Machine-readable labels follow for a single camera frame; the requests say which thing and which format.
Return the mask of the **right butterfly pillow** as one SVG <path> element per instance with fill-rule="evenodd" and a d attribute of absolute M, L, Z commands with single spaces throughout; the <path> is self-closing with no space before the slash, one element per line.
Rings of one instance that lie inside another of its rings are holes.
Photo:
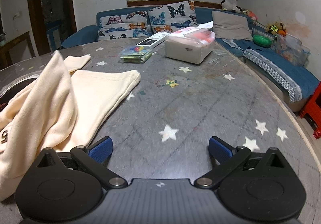
<path fill-rule="evenodd" d="M 183 28 L 198 26 L 192 0 L 156 6 L 148 10 L 148 16 L 154 33 L 173 33 Z"/>

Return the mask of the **panda plush toy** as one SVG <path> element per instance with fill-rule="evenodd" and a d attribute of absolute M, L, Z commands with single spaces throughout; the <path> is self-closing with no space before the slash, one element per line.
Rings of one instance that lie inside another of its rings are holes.
<path fill-rule="evenodd" d="M 221 2 L 221 8 L 225 11 L 230 11 L 233 13 L 242 13 L 243 9 L 236 4 L 230 3 L 228 0 L 223 0 Z"/>

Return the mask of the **white remote control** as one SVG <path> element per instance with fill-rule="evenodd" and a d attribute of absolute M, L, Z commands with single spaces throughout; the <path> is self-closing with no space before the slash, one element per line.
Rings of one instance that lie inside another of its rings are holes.
<path fill-rule="evenodd" d="M 136 44 L 136 46 L 155 48 L 159 44 L 163 43 L 165 41 L 165 38 L 169 34 L 170 33 L 165 33 L 165 32 L 156 33 L 156 34 L 144 39 L 142 42 Z"/>

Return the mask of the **grey cushion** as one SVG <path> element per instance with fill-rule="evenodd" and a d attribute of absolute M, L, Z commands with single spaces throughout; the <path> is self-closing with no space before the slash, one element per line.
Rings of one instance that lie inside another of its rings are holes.
<path fill-rule="evenodd" d="M 246 17 L 226 11 L 212 11 L 212 18 L 216 38 L 252 41 Z"/>

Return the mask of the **green round toy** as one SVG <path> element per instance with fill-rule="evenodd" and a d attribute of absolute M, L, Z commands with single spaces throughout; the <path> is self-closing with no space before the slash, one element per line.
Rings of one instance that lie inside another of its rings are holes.
<path fill-rule="evenodd" d="M 254 44 L 256 44 L 260 47 L 269 48 L 272 45 L 271 39 L 261 36 L 261 35 L 253 35 L 252 40 L 253 40 Z"/>

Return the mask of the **cream sweatshirt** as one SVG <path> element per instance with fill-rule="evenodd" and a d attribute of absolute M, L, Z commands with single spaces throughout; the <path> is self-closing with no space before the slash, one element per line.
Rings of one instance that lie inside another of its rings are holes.
<path fill-rule="evenodd" d="M 39 77 L 1 111 L 1 199 L 7 199 L 46 147 L 67 152 L 88 145 L 140 81 L 140 73 L 93 72 L 90 57 L 56 51 Z"/>

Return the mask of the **clear storage bin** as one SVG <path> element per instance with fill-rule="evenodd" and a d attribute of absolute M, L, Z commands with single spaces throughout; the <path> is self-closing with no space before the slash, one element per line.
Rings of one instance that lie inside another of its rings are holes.
<path fill-rule="evenodd" d="M 311 51 L 304 46 L 302 41 L 290 34 L 286 36 L 277 35 L 276 53 L 288 60 L 294 66 L 305 67 Z"/>

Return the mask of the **white tissue box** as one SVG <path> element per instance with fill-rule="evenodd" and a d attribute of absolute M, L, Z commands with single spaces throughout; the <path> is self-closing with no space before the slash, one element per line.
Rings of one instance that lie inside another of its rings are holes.
<path fill-rule="evenodd" d="M 215 33 L 213 22 L 197 27 L 187 27 L 171 33 L 165 38 L 165 56 L 193 64 L 201 64 L 214 50 Z"/>

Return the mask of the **left butterfly pillow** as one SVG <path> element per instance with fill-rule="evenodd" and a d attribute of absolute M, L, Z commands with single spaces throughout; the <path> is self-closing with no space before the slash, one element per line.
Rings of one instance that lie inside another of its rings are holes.
<path fill-rule="evenodd" d="M 146 11 L 114 14 L 99 19 L 98 41 L 149 36 Z"/>

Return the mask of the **red plastic stool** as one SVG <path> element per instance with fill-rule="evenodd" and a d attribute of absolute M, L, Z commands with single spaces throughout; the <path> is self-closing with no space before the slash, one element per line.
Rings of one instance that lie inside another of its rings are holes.
<path fill-rule="evenodd" d="M 303 119 L 306 115 L 314 122 L 316 129 L 314 130 L 313 136 L 316 139 L 320 139 L 320 120 L 321 120 L 321 109 L 320 109 L 320 92 L 321 83 L 318 84 L 314 94 L 308 99 L 307 103 L 300 112 L 300 117 Z"/>

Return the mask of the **black induction cooktop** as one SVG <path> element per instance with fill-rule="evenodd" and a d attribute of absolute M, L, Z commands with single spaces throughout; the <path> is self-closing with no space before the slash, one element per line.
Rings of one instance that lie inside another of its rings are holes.
<path fill-rule="evenodd" d="M 8 102 L 21 90 L 23 90 L 26 86 L 31 84 L 39 77 L 39 74 L 29 74 L 26 76 L 19 77 L 12 81 L 7 86 L 4 86 L 1 89 L 0 95 L 0 111 L 2 111 L 7 105 Z"/>

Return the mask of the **yellow plush toys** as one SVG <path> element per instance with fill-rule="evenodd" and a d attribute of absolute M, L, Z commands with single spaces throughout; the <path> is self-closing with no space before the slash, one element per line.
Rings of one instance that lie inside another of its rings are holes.
<path fill-rule="evenodd" d="M 286 36 L 286 24 L 277 21 L 273 24 L 268 24 L 265 32 L 272 35 Z"/>

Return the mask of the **blue corner sofa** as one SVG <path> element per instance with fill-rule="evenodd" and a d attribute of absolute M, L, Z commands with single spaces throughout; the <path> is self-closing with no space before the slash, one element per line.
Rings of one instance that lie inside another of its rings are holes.
<path fill-rule="evenodd" d="M 80 29 L 68 37 L 62 43 L 62 47 L 71 48 L 98 41 L 100 20 L 103 17 L 128 16 L 131 13 L 147 13 L 150 11 L 150 7 L 140 6 L 99 12 L 96 15 L 96 25 L 88 25 Z M 320 81 L 311 72 L 304 67 L 294 66 L 273 50 L 262 48 L 245 40 L 234 40 L 238 48 L 230 46 L 220 38 L 216 41 L 234 56 L 247 63 L 292 111 L 298 112 L 301 110 L 316 92 Z"/>

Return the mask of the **butterfly pillow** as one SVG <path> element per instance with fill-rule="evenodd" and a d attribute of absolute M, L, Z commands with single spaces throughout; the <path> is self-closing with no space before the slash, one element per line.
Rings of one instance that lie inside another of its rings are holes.
<path fill-rule="evenodd" d="M 198 26 L 192 0 L 156 6 L 148 10 L 148 16 L 154 33 L 173 33 L 183 28 Z"/>
<path fill-rule="evenodd" d="M 114 14 L 99 19 L 98 41 L 149 36 L 146 11 Z"/>

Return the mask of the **clear plastic toy box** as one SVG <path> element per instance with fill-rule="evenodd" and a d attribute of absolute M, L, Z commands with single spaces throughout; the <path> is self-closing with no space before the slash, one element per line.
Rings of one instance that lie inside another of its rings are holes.
<path fill-rule="evenodd" d="M 152 49 L 145 46 L 128 46 L 119 53 L 123 63 L 145 63 L 152 55 Z"/>

